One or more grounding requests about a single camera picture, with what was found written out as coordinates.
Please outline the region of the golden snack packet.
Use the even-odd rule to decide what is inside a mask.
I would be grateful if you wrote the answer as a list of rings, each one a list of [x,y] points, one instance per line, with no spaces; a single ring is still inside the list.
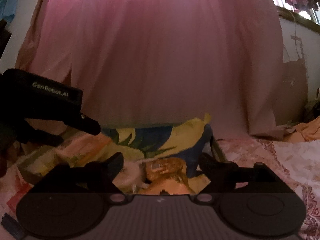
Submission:
[[[148,161],[145,164],[145,175],[149,183],[144,183],[137,194],[195,194],[188,183],[186,163],[181,158],[169,157]]]

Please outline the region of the grey tray with colourful lining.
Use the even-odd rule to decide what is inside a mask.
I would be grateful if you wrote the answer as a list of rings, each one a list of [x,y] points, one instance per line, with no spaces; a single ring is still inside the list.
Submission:
[[[84,167],[120,152],[124,166],[113,183],[125,194],[137,194],[144,183],[149,183],[145,175],[148,161],[176,157],[185,161],[189,186],[198,193],[209,183],[199,167],[200,154],[206,152],[217,161],[226,159],[209,121],[210,116],[206,115],[177,125],[107,128],[99,135],[72,131],[64,135],[63,143],[57,147],[42,146],[20,157],[17,168],[28,183],[35,184],[59,164]]]

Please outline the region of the floral bed sheet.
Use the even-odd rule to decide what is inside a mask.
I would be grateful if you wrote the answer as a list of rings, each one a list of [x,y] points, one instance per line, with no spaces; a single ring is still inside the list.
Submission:
[[[282,142],[264,139],[219,140],[227,160],[251,167],[265,163],[303,200],[307,214],[302,239],[319,239],[319,140]]]

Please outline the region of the blue hanging cloth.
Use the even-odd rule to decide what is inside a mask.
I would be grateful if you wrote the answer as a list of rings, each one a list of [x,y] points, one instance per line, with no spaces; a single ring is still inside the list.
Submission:
[[[18,0],[1,0],[1,28],[5,28],[15,18]]]

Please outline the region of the orange cloth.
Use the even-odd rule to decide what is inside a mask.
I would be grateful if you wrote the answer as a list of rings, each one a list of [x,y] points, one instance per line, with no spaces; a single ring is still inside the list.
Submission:
[[[308,123],[296,125],[295,131],[284,137],[285,142],[308,142],[320,139],[320,120],[317,117]]]

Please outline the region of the pink curtain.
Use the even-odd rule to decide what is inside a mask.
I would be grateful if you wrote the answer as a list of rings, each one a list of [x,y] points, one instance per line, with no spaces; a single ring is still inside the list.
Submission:
[[[209,114],[217,139],[283,134],[273,0],[38,0],[15,66],[81,89],[103,127]]]

